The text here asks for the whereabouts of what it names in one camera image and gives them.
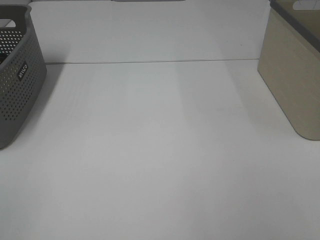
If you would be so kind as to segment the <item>grey perforated plastic basket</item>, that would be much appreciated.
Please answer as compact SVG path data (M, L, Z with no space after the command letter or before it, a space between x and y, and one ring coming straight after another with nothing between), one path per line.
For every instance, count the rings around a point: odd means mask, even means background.
M15 139L42 89L47 68L31 18L32 8L2 4L0 18L0 147Z

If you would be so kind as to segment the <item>beige plastic basket grey rim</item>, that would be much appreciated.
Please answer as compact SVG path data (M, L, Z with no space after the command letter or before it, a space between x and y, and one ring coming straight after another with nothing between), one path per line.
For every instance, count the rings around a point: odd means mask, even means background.
M320 2L272 0L258 73L301 137L320 139Z

